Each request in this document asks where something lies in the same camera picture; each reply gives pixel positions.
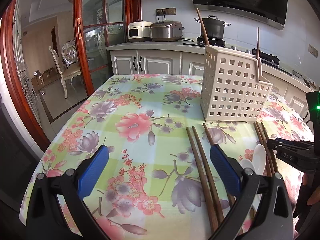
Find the right hand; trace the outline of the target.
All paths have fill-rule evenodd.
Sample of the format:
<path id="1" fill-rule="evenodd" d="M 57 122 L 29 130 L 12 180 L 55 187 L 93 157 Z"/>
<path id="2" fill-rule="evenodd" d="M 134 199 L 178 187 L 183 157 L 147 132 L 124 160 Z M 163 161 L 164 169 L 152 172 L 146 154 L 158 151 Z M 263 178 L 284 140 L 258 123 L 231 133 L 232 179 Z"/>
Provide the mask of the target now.
<path id="1" fill-rule="evenodd" d="M 298 217 L 295 230 L 299 237 L 311 237 L 319 226 L 319 172 L 304 173 L 293 216 Z"/>

